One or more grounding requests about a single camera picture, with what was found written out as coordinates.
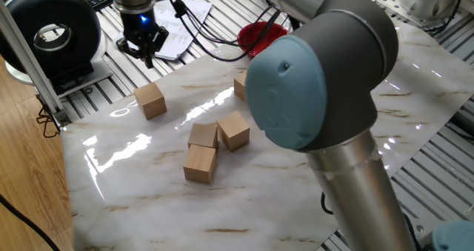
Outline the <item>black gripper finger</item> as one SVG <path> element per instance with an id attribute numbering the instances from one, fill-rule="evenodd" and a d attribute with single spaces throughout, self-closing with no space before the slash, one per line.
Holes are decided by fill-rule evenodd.
<path id="1" fill-rule="evenodd" d="M 150 34 L 150 43 L 147 48 L 147 68 L 153 67 L 153 58 L 156 52 L 161 50 L 168 36 L 169 32 L 166 28 L 158 28 L 157 31 Z"/>
<path id="2" fill-rule="evenodd" d="M 120 38 L 116 41 L 117 48 L 133 58 L 139 59 L 144 62 L 145 66 L 150 69 L 150 55 L 146 53 L 145 49 L 133 49 L 129 46 L 126 38 Z"/>

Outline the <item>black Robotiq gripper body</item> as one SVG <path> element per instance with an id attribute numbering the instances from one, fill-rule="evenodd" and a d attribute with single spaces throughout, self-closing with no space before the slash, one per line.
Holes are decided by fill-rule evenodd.
<path id="1" fill-rule="evenodd" d="M 124 37 L 133 43 L 139 50 L 154 52 L 156 50 L 154 40 L 158 33 L 153 10 L 143 13 L 121 13 L 124 25 Z"/>

